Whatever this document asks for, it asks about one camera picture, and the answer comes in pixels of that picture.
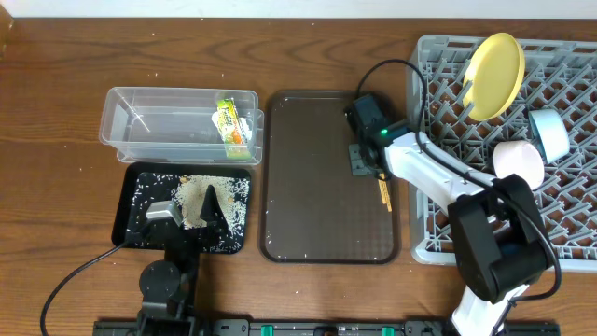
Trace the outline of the wooden chopstick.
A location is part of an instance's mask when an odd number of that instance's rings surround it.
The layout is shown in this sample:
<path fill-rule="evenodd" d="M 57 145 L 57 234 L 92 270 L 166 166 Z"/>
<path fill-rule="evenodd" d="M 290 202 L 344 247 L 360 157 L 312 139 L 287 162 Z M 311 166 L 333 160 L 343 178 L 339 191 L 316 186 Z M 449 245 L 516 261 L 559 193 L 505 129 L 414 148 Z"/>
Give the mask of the wooden chopstick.
<path fill-rule="evenodd" d="M 387 205 L 389 194 L 387 191 L 386 181 L 384 180 L 384 174 L 380 174 L 378 183 L 379 183 L 380 193 L 381 193 L 381 197 L 382 197 L 382 203 Z"/>
<path fill-rule="evenodd" d="M 386 206 L 388 212 L 392 212 L 391 198 L 387 182 L 379 180 L 379 188 L 382 196 L 382 203 Z"/>

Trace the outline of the green snack wrapper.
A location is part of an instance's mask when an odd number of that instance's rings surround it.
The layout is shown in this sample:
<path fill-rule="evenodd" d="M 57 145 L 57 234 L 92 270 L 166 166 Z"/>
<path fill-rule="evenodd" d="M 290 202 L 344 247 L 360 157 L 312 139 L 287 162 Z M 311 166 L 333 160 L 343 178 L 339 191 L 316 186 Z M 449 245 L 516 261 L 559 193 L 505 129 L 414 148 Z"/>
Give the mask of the green snack wrapper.
<path fill-rule="evenodd" d="M 232 160 L 249 159 L 249 140 L 239 118 L 234 100 L 219 100 L 216 114 L 216 127 L 225 145 L 227 157 Z"/>

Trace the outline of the white tissue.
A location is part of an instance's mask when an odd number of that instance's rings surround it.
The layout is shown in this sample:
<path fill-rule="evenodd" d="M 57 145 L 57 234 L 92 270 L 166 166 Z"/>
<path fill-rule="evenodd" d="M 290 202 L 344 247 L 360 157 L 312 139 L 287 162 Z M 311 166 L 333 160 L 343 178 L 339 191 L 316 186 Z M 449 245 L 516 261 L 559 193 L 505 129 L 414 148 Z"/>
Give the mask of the white tissue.
<path fill-rule="evenodd" d="M 231 119 L 227 115 L 221 117 L 219 112 L 215 112 L 211 116 L 211 120 L 225 144 L 245 145 L 253 138 L 252 129 L 246 118 L 235 117 Z"/>

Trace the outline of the yellow plate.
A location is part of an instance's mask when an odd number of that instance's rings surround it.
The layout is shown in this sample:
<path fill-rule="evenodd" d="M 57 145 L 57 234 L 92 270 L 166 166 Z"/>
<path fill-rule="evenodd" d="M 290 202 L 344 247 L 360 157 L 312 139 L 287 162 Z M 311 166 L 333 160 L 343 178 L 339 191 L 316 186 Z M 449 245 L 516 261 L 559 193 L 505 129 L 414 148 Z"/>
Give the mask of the yellow plate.
<path fill-rule="evenodd" d="M 485 39 L 465 71 L 463 85 L 471 86 L 463 103 L 473 105 L 468 116 L 484 121 L 505 112 L 519 93 L 525 65 L 522 47 L 512 35 L 497 33 Z"/>

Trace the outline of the pink bowl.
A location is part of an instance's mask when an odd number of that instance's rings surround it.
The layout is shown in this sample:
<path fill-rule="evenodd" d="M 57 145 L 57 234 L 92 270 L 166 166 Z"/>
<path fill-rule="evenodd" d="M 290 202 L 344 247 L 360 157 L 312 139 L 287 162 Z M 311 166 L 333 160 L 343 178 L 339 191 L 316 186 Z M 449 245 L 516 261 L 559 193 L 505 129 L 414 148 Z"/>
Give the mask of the pink bowl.
<path fill-rule="evenodd" d="M 498 178 L 518 175 L 531 189 L 544 181 L 545 166 L 539 151 L 528 141 L 497 144 L 493 151 L 493 169 Z"/>

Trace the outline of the blue bowl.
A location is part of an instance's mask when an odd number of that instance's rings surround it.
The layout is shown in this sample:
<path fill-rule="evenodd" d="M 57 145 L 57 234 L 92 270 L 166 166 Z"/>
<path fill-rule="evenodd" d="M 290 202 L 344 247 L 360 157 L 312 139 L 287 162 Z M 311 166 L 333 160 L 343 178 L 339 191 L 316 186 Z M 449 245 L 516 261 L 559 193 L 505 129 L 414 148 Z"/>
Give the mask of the blue bowl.
<path fill-rule="evenodd" d="M 570 142 L 563 119 L 554 109 L 540 109 L 529 112 L 534 137 L 538 138 L 539 151 L 547 164 L 551 164 L 569 153 Z"/>

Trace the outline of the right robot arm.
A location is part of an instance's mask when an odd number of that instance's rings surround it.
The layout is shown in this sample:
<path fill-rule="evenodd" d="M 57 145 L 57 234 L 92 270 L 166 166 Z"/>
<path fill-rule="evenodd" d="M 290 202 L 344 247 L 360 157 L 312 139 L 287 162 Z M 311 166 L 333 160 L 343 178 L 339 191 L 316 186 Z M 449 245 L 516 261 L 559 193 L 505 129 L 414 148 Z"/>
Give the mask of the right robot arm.
<path fill-rule="evenodd" d="M 528 184 L 472 169 L 406 121 L 350 124 L 365 166 L 379 180 L 408 181 L 448 217 L 465 292 L 451 322 L 460 335 L 495 335 L 527 288 L 556 266 Z"/>

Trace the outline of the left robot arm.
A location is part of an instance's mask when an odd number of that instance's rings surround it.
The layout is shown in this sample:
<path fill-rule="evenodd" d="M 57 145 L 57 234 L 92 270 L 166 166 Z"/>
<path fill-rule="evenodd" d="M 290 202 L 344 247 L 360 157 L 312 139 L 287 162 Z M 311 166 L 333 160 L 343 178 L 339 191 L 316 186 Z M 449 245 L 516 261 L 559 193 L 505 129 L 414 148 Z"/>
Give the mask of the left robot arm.
<path fill-rule="evenodd" d="M 204 228 L 186 229 L 174 202 L 156 202 L 148 207 L 142 237 L 152 245 L 161 245 L 164 258 L 150 263 L 141 273 L 143 301 L 134 335 L 202 333 L 204 323 L 194 309 L 199 256 L 229 232 L 213 186 L 205 191 L 200 218 L 206 221 Z"/>

